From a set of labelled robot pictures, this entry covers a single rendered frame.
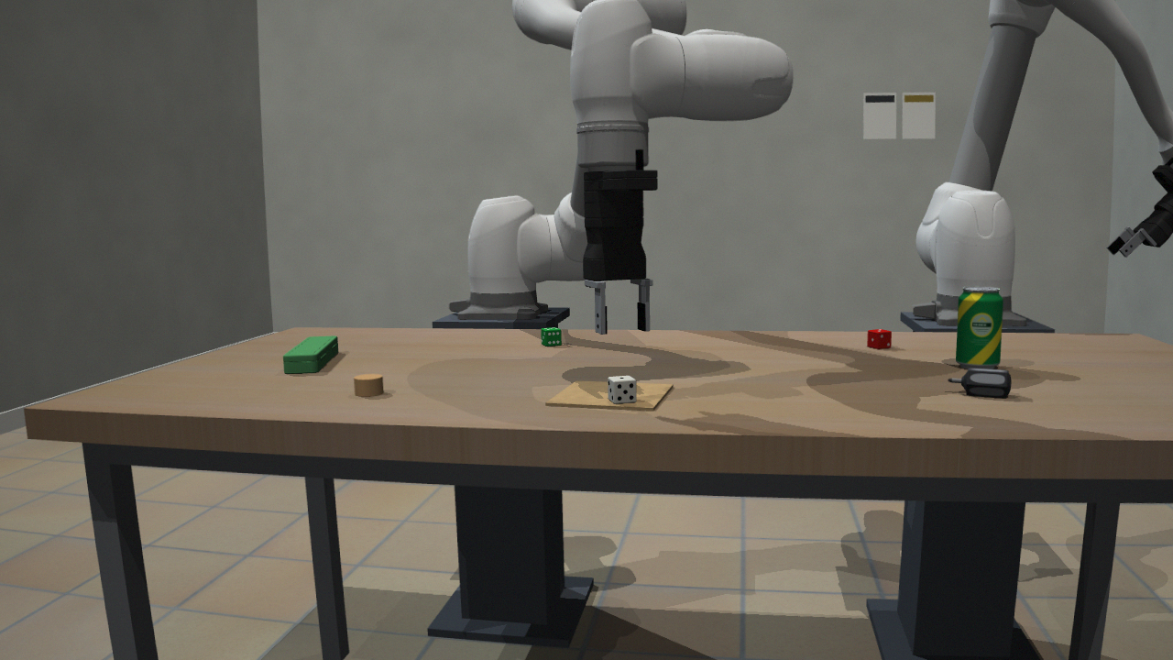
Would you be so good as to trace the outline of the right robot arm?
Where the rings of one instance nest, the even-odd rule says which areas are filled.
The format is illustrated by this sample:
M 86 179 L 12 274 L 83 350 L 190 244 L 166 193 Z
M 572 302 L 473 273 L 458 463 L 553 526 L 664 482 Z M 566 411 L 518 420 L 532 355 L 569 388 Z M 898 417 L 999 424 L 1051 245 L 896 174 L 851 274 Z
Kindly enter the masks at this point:
M 527 38 L 572 50 L 578 125 L 759 118 L 784 106 L 795 79 L 786 52 L 761 38 L 682 35 L 685 0 L 514 0 L 511 14 Z M 472 295 L 449 302 L 457 319 L 536 319 L 548 312 L 536 283 L 584 280 L 584 172 L 577 154 L 572 192 L 554 215 L 517 195 L 481 202 L 468 238 Z

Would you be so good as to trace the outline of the green rounded box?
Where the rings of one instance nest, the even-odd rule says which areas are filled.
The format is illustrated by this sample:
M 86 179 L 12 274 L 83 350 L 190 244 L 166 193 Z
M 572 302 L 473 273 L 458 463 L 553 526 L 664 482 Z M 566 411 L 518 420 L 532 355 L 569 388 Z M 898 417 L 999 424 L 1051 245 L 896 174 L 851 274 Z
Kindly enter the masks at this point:
M 310 335 L 282 355 L 284 373 L 317 373 L 338 354 L 338 335 Z

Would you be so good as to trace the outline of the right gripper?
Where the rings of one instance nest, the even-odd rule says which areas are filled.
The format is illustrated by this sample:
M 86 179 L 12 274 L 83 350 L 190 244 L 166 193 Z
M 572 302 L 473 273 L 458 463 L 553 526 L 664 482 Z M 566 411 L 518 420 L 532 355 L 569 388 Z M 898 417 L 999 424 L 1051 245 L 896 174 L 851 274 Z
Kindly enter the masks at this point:
M 595 288 L 596 333 L 606 335 L 605 283 L 640 285 L 638 329 L 650 331 L 650 287 L 642 250 L 642 192 L 657 191 L 649 163 L 647 124 L 592 122 L 576 128 L 578 166 L 584 172 L 584 287 Z M 613 192 L 612 192 L 613 191 Z

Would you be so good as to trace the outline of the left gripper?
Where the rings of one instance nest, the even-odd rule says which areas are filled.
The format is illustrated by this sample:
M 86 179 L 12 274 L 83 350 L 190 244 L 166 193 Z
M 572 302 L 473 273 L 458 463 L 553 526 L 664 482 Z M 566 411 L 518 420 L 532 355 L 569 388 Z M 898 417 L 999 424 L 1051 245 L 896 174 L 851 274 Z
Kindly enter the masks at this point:
M 1128 258 L 1131 252 L 1138 249 L 1141 243 L 1160 249 L 1165 241 L 1168 241 L 1169 234 L 1173 233 L 1173 169 L 1169 168 L 1172 163 L 1173 158 L 1169 158 L 1165 166 L 1157 166 L 1152 171 L 1152 173 L 1155 173 L 1157 182 L 1168 193 L 1157 203 L 1155 212 L 1150 215 L 1146 220 L 1139 223 L 1133 230 L 1127 226 L 1114 241 L 1108 244 L 1107 249 L 1112 252 L 1112 256 L 1116 256 L 1120 251 L 1123 256 Z

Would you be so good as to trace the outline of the white die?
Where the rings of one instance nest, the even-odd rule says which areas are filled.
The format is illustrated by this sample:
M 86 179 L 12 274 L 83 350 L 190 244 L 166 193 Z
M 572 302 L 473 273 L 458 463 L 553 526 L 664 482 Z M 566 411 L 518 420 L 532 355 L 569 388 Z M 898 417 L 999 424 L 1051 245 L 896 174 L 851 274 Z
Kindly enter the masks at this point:
M 608 399 L 619 402 L 636 402 L 636 380 L 631 376 L 608 377 Z

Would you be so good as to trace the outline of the green die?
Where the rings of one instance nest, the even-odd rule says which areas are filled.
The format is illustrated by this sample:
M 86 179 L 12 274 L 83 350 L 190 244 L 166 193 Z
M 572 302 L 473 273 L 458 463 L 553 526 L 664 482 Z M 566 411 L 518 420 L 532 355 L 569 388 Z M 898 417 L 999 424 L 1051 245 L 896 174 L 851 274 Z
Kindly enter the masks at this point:
M 560 346 L 562 343 L 560 327 L 542 327 L 542 343 L 545 347 Z

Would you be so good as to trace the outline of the red die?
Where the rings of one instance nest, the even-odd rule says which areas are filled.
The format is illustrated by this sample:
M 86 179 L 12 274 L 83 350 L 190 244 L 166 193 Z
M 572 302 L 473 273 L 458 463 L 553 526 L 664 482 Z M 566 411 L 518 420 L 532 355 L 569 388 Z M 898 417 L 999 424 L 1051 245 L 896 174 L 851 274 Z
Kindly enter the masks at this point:
M 872 347 L 872 349 L 891 349 L 891 331 L 869 329 L 868 347 Z

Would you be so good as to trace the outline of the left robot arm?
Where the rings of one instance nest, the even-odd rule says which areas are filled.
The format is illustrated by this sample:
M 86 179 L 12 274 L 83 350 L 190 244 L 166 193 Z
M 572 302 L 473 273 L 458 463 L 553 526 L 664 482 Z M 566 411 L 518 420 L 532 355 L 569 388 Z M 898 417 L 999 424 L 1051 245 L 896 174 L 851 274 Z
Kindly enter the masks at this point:
M 1173 158 L 1173 113 L 1141 39 L 1114 0 L 990 0 L 992 34 L 954 169 L 949 182 L 933 193 L 916 234 L 920 258 L 936 274 L 937 295 L 933 302 L 914 304 L 914 317 L 957 325 L 963 288 L 994 287 L 1003 298 L 1003 325 L 1026 326 L 1028 319 L 1015 317 L 1011 298 L 1013 213 L 992 189 L 1035 40 L 1045 32 L 1055 7 L 1112 52 L 1157 132 L 1162 166 Z

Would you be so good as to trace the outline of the tan mat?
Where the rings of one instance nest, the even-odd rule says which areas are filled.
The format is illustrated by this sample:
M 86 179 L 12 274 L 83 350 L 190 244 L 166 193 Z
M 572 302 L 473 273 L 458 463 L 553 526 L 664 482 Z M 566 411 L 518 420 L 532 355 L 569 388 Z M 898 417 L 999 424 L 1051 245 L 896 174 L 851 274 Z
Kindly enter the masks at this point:
M 576 380 L 567 389 L 555 394 L 551 400 L 545 402 L 545 406 L 655 411 L 671 389 L 672 385 L 636 383 L 637 401 L 615 404 L 608 399 L 606 381 Z

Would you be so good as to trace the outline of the green soda can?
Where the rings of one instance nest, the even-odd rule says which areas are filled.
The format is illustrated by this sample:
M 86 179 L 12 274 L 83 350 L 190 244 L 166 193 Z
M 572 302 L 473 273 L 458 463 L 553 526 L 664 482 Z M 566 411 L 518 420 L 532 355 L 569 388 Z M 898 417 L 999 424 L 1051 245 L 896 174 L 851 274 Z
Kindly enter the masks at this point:
M 956 362 L 965 369 L 1001 365 L 1003 298 L 994 287 L 964 287 L 957 306 Z

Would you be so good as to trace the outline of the tan short cylinder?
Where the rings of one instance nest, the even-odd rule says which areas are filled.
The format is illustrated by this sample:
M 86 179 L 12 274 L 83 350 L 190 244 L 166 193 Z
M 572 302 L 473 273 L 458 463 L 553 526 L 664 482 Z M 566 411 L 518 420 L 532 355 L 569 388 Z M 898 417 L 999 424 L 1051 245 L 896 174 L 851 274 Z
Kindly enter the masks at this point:
M 355 376 L 355 396 L 372 397 L 384 394 L 384 376 L 378 373 L 365 373 Z

